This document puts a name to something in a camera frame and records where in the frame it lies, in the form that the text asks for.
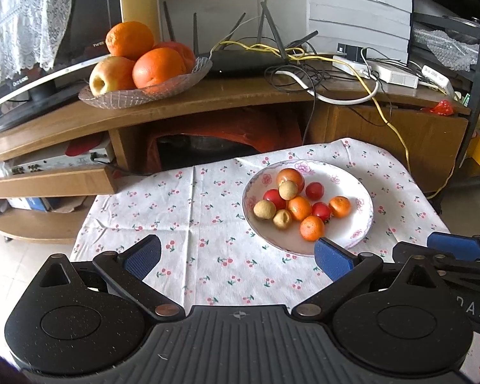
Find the orange mandarin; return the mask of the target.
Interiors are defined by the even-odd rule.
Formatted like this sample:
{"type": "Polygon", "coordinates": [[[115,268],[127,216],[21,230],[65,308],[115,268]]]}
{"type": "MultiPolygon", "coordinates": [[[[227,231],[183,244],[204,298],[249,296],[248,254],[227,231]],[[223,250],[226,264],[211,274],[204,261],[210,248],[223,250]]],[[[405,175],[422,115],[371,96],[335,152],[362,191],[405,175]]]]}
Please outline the orange mandarin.
{"type": "Polygon", "coordinates": [[[351,212],[350,200],[344,196],[335,196],[329,201],[329,209],[334,218],[343,219],[351,212]]]}
{"type": "Polygon", "coordinates": [[[296,196],[287,202],[287,210],[296,221],[302,221],[312,214],[312,204],[308,198],[296,196]]]}
{"type": "Polygon", "coordinates": [[[299,232],[304,240],[308,242],[315,242],[324,236],[325,225],[317,216],[309,215],[300,223],[299,232]]]}

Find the small red cherry tomato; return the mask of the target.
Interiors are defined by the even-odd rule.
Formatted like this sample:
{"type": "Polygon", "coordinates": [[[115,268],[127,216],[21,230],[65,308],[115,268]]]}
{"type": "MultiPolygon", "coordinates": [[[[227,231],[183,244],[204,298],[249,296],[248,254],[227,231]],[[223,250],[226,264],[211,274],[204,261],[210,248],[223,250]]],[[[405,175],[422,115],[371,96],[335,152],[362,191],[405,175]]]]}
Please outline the small red cherry tomato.
{"type": "Polygon", "coordinates": [[[331,218],[332,211],[329,205],[324,202],[316,202],[312,205],[312,215],[327,223],[331,218]]]}

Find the tan longan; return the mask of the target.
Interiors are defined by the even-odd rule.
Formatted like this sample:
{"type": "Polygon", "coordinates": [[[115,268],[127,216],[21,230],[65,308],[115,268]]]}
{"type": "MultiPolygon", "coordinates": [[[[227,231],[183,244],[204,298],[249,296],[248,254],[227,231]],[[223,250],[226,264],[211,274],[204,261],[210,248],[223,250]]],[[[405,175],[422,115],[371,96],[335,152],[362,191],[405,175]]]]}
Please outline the tan longan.
{"type": "Polygon", "coordinates": [[[253,207],[253,213],[257,219],[271,220],[276,215],[276,206],[267,199],[259,200],[253,207]]]}
{"type": "Polygon", "coordinates": [[[287,230],[290,228],[290,225],[292,225],[293,218],[288,210],[282,209],[276,212],[272,222],[279,230],[287,230]]]}
{"type": "Polygon", "coordinates": [[[299,193],[299,186],[292,180],[285,180],[278,186],[280,197],[285,201],[290,201],[299,193]]]}

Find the hidden red cherry tomato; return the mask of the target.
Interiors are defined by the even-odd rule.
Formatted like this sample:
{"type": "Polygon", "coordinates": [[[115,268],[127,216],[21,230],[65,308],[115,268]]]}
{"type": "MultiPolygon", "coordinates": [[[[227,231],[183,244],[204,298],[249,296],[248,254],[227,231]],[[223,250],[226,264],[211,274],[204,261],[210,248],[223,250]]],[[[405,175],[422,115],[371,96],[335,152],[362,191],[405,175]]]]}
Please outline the hidden red cherry tomato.
{"type": "Polygon", "coordinates": [[[311,182],[306,186],[305,194],[311,201],[319,201],[323,198],[325,188],[320,182],[311,182]]]}

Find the oval red cherry tomato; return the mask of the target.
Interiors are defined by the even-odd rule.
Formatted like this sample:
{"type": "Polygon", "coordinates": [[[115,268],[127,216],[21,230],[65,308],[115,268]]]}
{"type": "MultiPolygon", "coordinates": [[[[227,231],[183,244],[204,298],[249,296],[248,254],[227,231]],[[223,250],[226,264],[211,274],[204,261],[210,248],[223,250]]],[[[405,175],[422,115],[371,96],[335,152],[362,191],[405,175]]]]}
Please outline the oval red cherry tomato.
{"type": "Polygon", "coordinates": [[[263,195],[263,199],[273,203],[277,210],[283,210],[286,208],[287,202],[280,196],[278,189],[269,189],[263,195]]]}

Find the large red tomato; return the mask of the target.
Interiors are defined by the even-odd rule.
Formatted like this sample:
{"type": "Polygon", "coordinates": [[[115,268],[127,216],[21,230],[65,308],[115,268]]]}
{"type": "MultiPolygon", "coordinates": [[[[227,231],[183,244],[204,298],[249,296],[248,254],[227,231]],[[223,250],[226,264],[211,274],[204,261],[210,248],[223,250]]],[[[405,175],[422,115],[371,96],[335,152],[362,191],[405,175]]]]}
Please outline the large red tomato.
{"type": "Polygon", "coordinates": [[[292,181],[297,185],[298,193],[302,192],[305,186],[304,177],[293,168],[284,168],[276,176],[276,184],[280,186],[285,181],[292,181]]]}

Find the cherry print tablecloth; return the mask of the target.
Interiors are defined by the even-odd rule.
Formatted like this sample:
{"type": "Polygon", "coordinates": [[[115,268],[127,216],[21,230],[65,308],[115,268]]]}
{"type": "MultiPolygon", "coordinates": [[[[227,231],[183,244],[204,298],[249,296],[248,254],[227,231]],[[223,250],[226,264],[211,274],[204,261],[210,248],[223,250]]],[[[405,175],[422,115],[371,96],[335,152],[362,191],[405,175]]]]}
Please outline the cherry print tablecloth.
{"type": "Polygon", "coordinates": [[[350,172],[368,189],[374,223],[356,246],[384,260],[407,241],[424,244],[446,225],[398,160],[382,148],[344,138],[270,154],[197,165],[139,178],[95,198],[71,258],[89,261],[122,252],[154,234],[162,245],[148,285],[184,308],[195,305],[295,306],[329,285],[314,258],[278,250],[244,219],[245,185],[261,169],[283,160],[320,160],[350,172]]]}

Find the white floral porcelain bowl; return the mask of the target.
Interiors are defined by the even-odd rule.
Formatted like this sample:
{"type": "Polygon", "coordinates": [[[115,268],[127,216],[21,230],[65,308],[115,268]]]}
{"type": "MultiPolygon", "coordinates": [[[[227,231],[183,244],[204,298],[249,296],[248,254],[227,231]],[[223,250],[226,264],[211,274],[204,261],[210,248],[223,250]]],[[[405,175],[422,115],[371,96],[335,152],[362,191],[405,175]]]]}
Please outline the white floral porcelain bowl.
{"type": "Polygon", "coordinates": [[[368,234],[374,205],[368,190],[340,167],[318,160],[268,165],[242,197],[251,229],[279,250],[312,256],[319,237],[350,248],[368,234]]]}

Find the blue white cardboard box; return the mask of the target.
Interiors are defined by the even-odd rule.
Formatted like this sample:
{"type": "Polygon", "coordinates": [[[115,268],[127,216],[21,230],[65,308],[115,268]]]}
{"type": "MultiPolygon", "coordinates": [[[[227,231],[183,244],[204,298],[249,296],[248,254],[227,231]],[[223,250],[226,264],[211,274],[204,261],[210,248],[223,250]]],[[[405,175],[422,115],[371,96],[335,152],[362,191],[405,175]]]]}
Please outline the blue white cardboard box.
{"type": "Polygon", "coordinates": [[[60,205],[60,198],[8,198],[13,209],[26,211],[50,212],[60,205]]]}

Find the silver set-top box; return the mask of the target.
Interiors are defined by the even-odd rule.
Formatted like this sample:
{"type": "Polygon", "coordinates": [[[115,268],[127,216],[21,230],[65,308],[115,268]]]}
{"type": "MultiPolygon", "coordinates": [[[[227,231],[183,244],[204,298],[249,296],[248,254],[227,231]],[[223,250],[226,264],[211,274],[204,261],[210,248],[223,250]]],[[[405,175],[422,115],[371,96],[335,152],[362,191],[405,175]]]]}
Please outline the silver set-top box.
{"type": "Polygon", "coordinates": [[[115,159],[112,143],[108,140],[101,142],[97,147],[85,153],[75,156],[67,155],[68,147],[68,142],[61,143],[11,160],[1,161],[0,177],[111,163],[115,159]]]}

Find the wooden tv stand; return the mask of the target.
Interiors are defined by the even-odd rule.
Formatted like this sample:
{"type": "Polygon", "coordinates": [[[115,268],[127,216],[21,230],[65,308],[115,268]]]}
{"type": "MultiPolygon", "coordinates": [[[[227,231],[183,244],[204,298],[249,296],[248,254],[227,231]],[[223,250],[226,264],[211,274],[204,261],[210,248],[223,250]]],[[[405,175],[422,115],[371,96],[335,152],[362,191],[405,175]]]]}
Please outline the wooden tv stand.
{"type": "Polygon", "coordinates": [[[354,174],[399,169],[425,193],[452,170],[469,113],[435,115],[430,90],[389,90],[368,105],[338,107],[286,94],[262,78],[202,80],[165,100],[124,109],[76,101],[0,134],[0,162],[66,141],[105,133],[120,172],[160,172],[190,160],[158,142],[168,136],[215,137],[260,154],[328,162],[354,174]]]}

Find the red plastic bag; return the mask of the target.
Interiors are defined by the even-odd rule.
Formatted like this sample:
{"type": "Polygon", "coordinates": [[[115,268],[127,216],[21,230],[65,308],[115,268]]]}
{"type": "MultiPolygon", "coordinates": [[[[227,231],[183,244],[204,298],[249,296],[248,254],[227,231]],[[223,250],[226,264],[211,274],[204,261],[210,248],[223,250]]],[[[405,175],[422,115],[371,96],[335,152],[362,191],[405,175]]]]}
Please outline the red plastic bag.
{"type": "Polygon", "coordinates": [[[440,116],[452,116],[455,113],[452,103],[449,100],[441,100],[434,107],[422,108],[421,111],[440,116]]]}

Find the glass fruit dish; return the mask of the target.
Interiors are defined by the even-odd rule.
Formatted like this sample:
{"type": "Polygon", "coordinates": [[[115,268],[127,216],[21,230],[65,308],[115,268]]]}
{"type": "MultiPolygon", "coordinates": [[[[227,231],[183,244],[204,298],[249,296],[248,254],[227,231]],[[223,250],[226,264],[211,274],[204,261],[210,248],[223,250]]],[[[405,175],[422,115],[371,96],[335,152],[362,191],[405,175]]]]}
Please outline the glass fruit dish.
{"type": "Polygon", "coordinates": [[[171,98],[194,87],[204,79],[212,69],[212,60],[198,57],[189,74],[173,77],[166,82],[146,88],[119,90],[94,96],[89,86],[79,91],[79,100],[87,105],[103,109],[132,108],[146,103],[171,98]]]}

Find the white power strip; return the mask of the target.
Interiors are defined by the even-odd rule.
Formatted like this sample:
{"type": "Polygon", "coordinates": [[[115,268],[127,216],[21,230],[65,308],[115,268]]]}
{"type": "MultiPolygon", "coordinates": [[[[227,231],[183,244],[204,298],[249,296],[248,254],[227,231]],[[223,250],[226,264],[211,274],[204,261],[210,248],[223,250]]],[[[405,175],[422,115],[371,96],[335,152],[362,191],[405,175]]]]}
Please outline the white power strip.
{"type": "Polygon", "coordinates": [[[381,64],[380,62],[368,61],[367,67],[363,61],[356,62],[350,61],[342,56],[333,56],[332,65],[351,76],[354,76],[354,72],[356,72],[365,79],[370,79],[373,76],[377,80],[381,80],[387,84],[413,89],[417,89],[419,85],[419,78],[417,76],[394,66],[381,64]]]}

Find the white labelled device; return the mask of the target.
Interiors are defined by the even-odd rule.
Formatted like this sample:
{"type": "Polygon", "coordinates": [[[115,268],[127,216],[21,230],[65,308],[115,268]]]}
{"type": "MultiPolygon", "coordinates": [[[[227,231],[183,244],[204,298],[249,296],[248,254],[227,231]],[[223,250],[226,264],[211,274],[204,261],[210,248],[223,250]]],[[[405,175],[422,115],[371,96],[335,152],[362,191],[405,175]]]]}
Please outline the white labelled device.
{"type": "Polygon", "coordinates": [[[446,76],[428,65],[422,66],[421,73],[428,81],[432,82],[436,87],[443,89],[451,98],[454,98],[452,84],[446,76]]]}

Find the yellow red apple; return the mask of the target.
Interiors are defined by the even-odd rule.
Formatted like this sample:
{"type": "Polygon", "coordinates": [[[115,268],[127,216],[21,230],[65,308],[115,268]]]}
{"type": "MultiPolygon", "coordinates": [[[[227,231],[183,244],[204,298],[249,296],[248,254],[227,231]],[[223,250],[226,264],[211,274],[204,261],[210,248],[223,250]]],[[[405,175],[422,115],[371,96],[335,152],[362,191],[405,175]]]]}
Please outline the yellow red apple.
{"type": "Polygon", "coordinates": [[[109,56],[92,70],[89,86],[94,96],[113,91],[135,89],[132,71],[135,61],[123,56],[109,56]]]}

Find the black power adapter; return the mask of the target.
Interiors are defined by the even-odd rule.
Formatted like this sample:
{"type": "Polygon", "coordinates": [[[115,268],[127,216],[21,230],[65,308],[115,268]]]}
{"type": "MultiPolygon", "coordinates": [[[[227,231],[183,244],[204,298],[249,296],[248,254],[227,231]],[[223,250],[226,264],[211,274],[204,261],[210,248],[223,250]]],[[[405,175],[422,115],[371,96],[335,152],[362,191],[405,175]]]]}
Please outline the black power adapter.
{"type": "Polygon", "coordinates": [[[366,50],[362,47],[338,43],[336,51],[349,61],[358,63],[364,63],[366,61],[366,50]]]}

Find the front large orange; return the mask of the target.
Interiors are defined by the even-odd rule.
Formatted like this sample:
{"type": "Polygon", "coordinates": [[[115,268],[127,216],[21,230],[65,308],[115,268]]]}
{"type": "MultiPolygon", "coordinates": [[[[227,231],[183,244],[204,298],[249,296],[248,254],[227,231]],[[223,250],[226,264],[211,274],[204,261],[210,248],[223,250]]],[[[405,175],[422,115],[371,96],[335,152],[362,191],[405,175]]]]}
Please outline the front large orange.
{"type": "Polygon", "coordinates": [[[183,57],[176,50],[158,48],[135,62],[132,79],[137,88],[148,88],[184,74],[186,65],[183,57]]]}

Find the large orange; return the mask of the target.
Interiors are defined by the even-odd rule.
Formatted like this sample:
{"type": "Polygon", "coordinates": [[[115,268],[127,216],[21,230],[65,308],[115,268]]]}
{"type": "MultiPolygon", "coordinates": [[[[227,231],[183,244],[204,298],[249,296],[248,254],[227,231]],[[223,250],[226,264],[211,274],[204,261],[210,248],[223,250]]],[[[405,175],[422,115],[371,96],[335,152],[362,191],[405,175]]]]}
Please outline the large orange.
{"type": "Polygon", "coordinates": [[[148,88],[184,74],[186,65],[183,57],[176,50],[158,48],[135,62],[132,79],[137,88],[148,88]]]}
{"type": "Polygon", "coordinates": [[[150,28],[137,21],[118,23],[106,34],[106,47],[111,56],[137,61],[155,45],[150,28]]]}

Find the top large orange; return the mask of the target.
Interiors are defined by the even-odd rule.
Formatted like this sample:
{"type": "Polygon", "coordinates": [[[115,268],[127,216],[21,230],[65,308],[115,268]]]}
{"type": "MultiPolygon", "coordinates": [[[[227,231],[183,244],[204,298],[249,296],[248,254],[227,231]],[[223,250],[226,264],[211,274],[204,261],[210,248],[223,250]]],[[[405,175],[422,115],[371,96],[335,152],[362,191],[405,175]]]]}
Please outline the top large orange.
{"type": "Polygon", "coordinates": [[[137,61],[155,45],[150,28],[137,21],[118,23],[106,34],[106,47],[111,56],[137,61]]]}

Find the black metal shelf rack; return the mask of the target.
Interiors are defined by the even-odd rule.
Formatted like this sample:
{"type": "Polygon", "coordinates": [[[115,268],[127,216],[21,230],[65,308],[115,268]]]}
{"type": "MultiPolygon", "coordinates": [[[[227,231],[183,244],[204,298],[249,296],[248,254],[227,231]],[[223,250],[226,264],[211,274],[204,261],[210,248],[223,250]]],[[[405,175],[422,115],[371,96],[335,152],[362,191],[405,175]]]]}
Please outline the black metal shelf rack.
{"type": "Polygon", "coordinates": [[[480,116],[480,0],[413,0],[411,53],[466,82],[468,129],[456,165],[466,156],[480,116]]]}

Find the white lace cloth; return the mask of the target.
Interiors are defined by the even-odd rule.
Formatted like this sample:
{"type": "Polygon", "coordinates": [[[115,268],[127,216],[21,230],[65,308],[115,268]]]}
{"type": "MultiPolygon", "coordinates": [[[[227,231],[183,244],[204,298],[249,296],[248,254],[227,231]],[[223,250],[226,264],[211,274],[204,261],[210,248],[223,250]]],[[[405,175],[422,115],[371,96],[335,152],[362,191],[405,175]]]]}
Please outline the white lace cloth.
{"type": "Polygon", "coordinates": [[[34,65],[53,67],[72,5],[73,0],[0,0],[0,84],[34,65]]]}

